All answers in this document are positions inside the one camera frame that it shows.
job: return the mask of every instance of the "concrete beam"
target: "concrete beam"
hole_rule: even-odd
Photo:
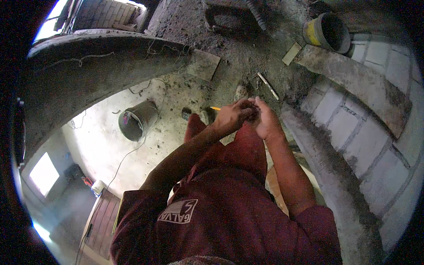
[[[359,98],[398,139],[409,119],[411,101],[386,77],[341,54],[306,45],[296,62],[322,74]]]
[[[176,71],[191,57],[188,46],[163,39],[94,32],[54,38],[31,50],[18,94],[25,101],[27,119],[25,162],[53,131],[83,110],[119,91]]]
[[[328,133],[304,113],[283,104],[281,118],[305,155],[327,206],[333,211],[343,264],[380,264],[380,221],[369,210],[359,181],[329,142]]]

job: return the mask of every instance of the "shirt logo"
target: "shirt logo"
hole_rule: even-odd
[[[170,223],[189,223],[198,199],[177,201],[172,203],[159,216],[158,221]]]

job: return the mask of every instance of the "person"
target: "person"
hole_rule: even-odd
[[[233,142],[219,142],[235,131]],[[265,189],[264,141],[290,218]],[[140,190],[124,192],[117,222],[115,264],[342,263],[333,213],[316,205],[276,113],[259,97],[222,107],[208,126],[192,114],[184,144]]]

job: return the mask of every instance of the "dirt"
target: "dirt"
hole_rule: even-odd
[[[190,45],[221,58],[210,82],[186,73],[178,73],[188,88],[198,86],[200,89],[207,89],[203,106],[231,103],[237,83],[243,80],[252,88],[251,95],[264,98],[279,113],[284,100],[291,103],[302,100],[315,81],[315,75],[306,68],[295,63],[287,66],[282,62],[283,56],[295,41],[305,45],[302,28],[304,23],[311,19],[308,17],[307,2],[268,1],[268,10],[265,12],[268,31],[258,34],[257,28],[245,24],[250,34],[223,36],[207,31],[204,11],[199,0],[168,0],[168,5],[163,2],[159,4],[159,8],[165,8],[161,10],[164,16],[158,20],[156,33],[158,37],[168,41]],[[233,23],[235,27],[243,25],[239,18],[234,17],[220,16],[217,20]],[[275,89],[280,101],[273,97],[262,82],[259,89],[255,89],[255,76],[258,72],[261,72]]]

